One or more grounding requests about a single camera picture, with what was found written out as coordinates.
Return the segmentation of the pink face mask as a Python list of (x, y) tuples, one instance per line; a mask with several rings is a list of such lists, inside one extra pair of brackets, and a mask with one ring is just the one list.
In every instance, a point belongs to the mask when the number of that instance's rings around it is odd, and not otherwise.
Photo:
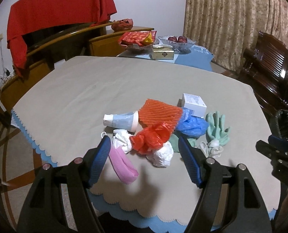
[(137, 179), (139, 175), (138, 171), (129, 160), (129, 158), (127, 158), (127, 154), (125, 154), (120, 147), (114, 147), (113, 140), (111, 141), (109, 158), (112, 167), (121, 182), (128, 185)]

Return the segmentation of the white tissue ball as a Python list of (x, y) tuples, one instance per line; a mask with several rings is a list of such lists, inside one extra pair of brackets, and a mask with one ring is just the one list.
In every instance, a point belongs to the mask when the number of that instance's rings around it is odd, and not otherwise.
[(170, 142), (163, 144), (159, 150), (154, 150), (152, 153), (147, 154), (147, 160), (155, 167), (168, 167), (170, 166), (174, 150)]

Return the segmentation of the red plastic bag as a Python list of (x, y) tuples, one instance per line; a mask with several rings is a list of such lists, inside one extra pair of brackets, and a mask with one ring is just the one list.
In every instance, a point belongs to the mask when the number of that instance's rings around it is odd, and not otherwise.
[(172, 134), (172, 126), (168, 123), (158, 123), (146, 127), (130, 137), (132, 148), (139, 154), (147, 155), (163, 147)]

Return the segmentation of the white cardboard box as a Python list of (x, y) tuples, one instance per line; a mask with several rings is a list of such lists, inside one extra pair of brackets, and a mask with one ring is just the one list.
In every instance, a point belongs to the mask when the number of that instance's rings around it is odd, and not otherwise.
[(178, 101), (179, 107), (184, 107), (191, 110), (191, 115), (204, 118), (207, 111), (207, 106), (200, 96), (183, 93)]

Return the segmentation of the blue paper cup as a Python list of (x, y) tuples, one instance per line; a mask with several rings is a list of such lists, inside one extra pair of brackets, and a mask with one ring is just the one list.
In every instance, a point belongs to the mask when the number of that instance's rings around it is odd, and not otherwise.
[(138, 111), (124, 114), (104, 114), (103, 124), (115, 129), (125, 129), (132, 133), (137, 131), (139, 123)]

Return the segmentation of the orange foam net sleeve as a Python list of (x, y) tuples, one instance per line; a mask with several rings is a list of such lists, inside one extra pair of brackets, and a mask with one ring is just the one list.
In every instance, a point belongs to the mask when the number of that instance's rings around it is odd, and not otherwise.
[(139, 120), (146, 126), (152, 126), (159, 123), (166, 123), (173, 133), (183, 110), (180, 107), (166, 104), (164, 102), (147, 99), (144, 105), (138, 110)]

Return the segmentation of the black trash bag bin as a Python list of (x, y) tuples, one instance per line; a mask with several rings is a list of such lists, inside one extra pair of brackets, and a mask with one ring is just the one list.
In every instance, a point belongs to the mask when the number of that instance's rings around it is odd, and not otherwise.
[(269, 126), (272, 135), (288, 139), (288, 110), (278, 110), (274, 116), (271, 117)]

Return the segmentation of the small crumpled white tissue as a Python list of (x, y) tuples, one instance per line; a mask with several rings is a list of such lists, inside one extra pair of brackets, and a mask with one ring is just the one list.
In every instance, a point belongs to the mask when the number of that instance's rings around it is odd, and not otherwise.
[(220, 141), (217, 139), (213, 139), (207, 144), (205, 142), (201, 142), (199, 148), (207, 158), (218, 158), (224, 151), (224, 148), (220, 145)]

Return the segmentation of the blue scalloped table cloth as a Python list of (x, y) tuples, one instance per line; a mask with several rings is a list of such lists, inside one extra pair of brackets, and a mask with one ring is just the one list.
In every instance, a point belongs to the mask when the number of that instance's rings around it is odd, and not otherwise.
[[(269, 173), (269, 162), (255, 150), (257, 140), (267, 139), (271, 134), (269, 125), (260, 112), (257, 112), (253, 118), (231, 118), (231, 121), (234, 122), (233, 131), (230, 133), (231, 141), (220, 160), (231, 166), (239, 162), (247, 163), (263, 195), (268, 218), (273, 219), (278, 207), (280, 187)], [(89, 196), (90, 201), (100, 211), (109, 212), (113, 218), (128, 221), (139, 229), (150, 228), (153, 232), (183, 232), (187, 226), (186, 223), (181, 223), (177, 216), (171, 219), (156, 212), (146, 217), (142, 216), (136, 208), (123, 209), (117, 201), (108, 203), (103, 195), (90, 192)]]

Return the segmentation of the blue plastic bag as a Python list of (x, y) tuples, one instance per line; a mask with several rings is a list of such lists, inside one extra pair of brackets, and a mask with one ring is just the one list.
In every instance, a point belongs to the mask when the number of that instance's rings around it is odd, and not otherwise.
[(206, 133), (208, 126), (205, 119), (191, 115), (191, 110), (183, 107), (176, 130), (188, 137), (199, 138)]

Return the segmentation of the blue side table cloth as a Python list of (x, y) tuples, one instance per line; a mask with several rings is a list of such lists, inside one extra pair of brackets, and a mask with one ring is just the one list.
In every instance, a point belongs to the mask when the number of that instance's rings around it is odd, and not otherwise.
[[(135, 54), (129, 50), (124, 51), (117, 57), (127, 57), (127, 58), (140, 58), (152, 60), (151, 55), (148, 53)], [(212, 72), (211, 61), (213, 59), (213, 54), (210, 53), (205, 47), (193, 45), (189, 52), (186, 54), (174, 54), (174, 59), (172, 60), (160, 60), (161, 62), (168, 62), (178, 65), (184, 65), (189, 67), (194, 67), (202, 70), (207, 70)]]

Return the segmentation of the wooden chair backrest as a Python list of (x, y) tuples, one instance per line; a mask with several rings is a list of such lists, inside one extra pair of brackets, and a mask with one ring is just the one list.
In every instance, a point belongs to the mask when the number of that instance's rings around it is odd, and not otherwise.
[(115, 21), (55, 26), (12, 37), (7, 41), (13, 72), (7, 72), (2, 86), (14, 76), (26, 79), (31, 66), (39, 61), (55, 62), (90, 55), (90, 39), (105, 35)]

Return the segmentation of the glass fruit bowl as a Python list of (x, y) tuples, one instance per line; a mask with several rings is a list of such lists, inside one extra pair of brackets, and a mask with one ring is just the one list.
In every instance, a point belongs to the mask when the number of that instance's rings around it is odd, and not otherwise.
[(187, 53), (193, 47), (196, 42), (193, 41), (192, 39), (187, 38), (188, 42), (187, 43), (176, 43), (168, 40), (168, 37), (170, 36), (158, 36), (158, 40), (166, 45), (171, 45), (174, 50), (177, 50), (180, 53)]

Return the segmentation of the gold tissue box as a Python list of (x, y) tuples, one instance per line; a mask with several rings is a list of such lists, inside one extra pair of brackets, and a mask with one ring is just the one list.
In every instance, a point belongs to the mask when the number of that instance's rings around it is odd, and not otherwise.
[(174, 49), (171, 45), (153, 45), (151, 58), (155, 60), (173, 60)]

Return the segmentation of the red cloth drape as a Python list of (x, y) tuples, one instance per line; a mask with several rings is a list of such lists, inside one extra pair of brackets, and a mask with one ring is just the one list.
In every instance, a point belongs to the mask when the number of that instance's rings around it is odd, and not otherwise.
[(7, 48), (16, 74), (25, 70), (28, 47), (23, 36), (45, 28), (107, 22), (117, 12), (114, 0), (19, 0), (10, 8)]

